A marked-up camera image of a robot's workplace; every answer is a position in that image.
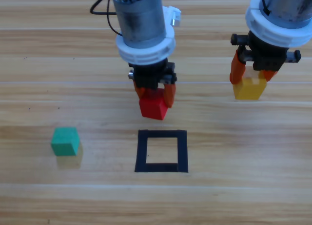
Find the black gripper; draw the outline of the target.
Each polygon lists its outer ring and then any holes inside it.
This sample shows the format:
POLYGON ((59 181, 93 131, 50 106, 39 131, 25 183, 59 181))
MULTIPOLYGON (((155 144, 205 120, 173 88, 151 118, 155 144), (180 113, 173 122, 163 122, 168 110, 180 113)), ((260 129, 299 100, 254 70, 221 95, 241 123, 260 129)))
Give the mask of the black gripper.
POLYGON ((253 62, 255 71, 262 70, 263 79, 269 82, 284 63, 298 63, 301 59, 299 50, 290 52, 288 48, 271 45, 252 32, 232 34, 231 44, 238 46, 231 63, 231 84, 240 83, 248 61, 253 62))
POLYGON ((177 76, 175 73, 175 63, 162 60, 149 65, 128 64, 132 70, 128 77, 134 83, 135 92, 139 99, 147 95, 148 88, 156 90, 158 84, 164 84, 163 97, 167 107, 172 107, 174 104, 176 93, 177 76))

